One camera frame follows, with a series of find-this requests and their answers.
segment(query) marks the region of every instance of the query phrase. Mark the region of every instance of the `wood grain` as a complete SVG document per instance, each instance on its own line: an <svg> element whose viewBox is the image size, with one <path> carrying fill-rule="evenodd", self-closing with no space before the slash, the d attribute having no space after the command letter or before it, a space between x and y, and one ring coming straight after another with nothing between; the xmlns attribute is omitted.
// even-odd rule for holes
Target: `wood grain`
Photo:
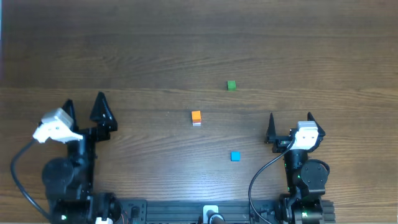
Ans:
<svg viewBox="0 0 398 224"><path fill-rule="evenodd" d="M0 222L43 222L16 189L13 155L41 116L75 102L81 127L98 91L118 120L97 145L96 191L148 200L247 200L286 134L311 111L327 135L312 157L331 167L338 222L396 222L398 2L384 0L4 1L0 83ZM236 80L238 90L226 91ZM201 110L193 128L190 112ZM241 162L229 153L241 151ZM41 171L55 142L19 161L47 208ZM282 161L253 195L286 188Z"/></svg>

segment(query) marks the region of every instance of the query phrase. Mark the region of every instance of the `blue cube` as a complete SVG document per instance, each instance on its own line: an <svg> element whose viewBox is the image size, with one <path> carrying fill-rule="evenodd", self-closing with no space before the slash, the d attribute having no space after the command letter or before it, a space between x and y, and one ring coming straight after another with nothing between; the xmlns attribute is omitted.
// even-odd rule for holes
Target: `blue cube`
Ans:
<svg viewBox="0 0 398 224"><path fill-rule="evenodd" d="M238 162L241 160L240 152L231 152L231 161Z"/></svg>

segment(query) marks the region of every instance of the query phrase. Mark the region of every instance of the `orange block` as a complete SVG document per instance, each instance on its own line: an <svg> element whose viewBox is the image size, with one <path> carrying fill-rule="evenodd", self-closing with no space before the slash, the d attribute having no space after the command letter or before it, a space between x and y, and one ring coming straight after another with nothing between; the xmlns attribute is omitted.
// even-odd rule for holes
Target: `orange block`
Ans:
<svg viewBox="0 0 398 224"><path fill-rule="evenodd" d="M192 122L193 123L201 122L200 111L192 111Z"/></svg>

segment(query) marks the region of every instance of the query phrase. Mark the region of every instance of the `colored block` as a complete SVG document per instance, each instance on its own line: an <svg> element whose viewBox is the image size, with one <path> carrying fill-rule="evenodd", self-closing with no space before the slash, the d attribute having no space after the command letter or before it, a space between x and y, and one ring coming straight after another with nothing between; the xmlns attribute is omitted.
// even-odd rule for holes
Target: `colored block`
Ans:
<svg viewBox="0 0 398 224"><path fill-rule="evenodd" d="M240 152L231 152L231 161L238 162L241 160Z"/></svg>
<svg viewBox="0 0 398 224"><path fill-rule="evenodd" d="M227 85L228 85L228 91L236 90L236 82L235 82L235 80L227 81Z"/></svg>
<svg viewBox="0 0 398 224"><path fill-rule="evenodd" d="M200 111L192 111L192 122L193 123L201 122Z"/></svg>

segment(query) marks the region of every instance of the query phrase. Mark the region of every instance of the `wooden tabletop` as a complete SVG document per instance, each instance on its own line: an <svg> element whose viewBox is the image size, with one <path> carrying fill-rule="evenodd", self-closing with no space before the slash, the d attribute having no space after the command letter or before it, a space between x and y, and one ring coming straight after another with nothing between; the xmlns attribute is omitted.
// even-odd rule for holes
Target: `wooden tabletop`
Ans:
<svg viewBox="0 0 398 224"><path fill-rule="evenodd" d="M326 131L311 156L331 167L323 198L334 201L337 221L396 222L397 11L398 1L386 0L4 1L0 222L45 221L12 181L11 158L67 98L78 125L93 126L99 91L119 130L97 144L97 192L247 200L251 178L276 156L264 144L270 112L287 134L311 111ZM18 163L45 208L42 168L65 154L48 141ZM253 194L284 192L278 161Z"/></svg>

